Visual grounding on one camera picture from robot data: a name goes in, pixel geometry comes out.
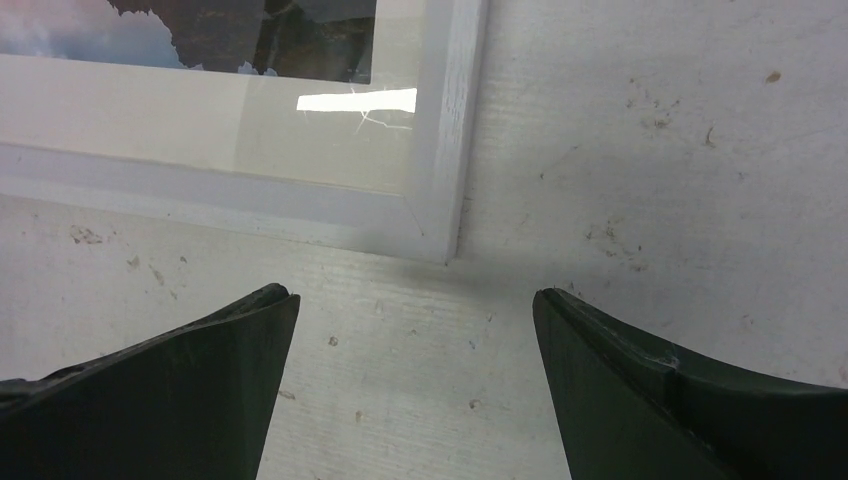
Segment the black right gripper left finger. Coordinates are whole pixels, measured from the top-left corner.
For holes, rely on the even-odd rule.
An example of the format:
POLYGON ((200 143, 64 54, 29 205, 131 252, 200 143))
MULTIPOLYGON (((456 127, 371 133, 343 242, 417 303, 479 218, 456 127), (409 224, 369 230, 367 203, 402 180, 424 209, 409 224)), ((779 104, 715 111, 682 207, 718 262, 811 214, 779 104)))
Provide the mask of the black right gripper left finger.
POLYGON ((199 320, 1 384, 5 479, 253 479, 298 295, 272 283, 199 320))

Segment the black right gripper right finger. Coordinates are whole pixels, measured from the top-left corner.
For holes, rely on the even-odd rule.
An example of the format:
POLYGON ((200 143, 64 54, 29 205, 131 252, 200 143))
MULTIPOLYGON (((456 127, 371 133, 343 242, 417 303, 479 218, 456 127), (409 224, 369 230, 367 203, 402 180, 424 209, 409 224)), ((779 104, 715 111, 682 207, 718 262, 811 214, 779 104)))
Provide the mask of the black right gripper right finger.
POLYGON ((557 288, 533 321, 575 479, 843 479, 847 393, 746 370, 557 288))

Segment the white picture frame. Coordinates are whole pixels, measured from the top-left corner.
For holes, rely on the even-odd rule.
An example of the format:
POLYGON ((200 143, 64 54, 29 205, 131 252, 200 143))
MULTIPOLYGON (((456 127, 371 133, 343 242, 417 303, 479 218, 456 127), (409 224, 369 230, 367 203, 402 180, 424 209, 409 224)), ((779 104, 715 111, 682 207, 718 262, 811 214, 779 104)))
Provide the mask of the white picture frame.
POLYGON ((434 262, 485 1, 5 1, 1 191, 434 262))

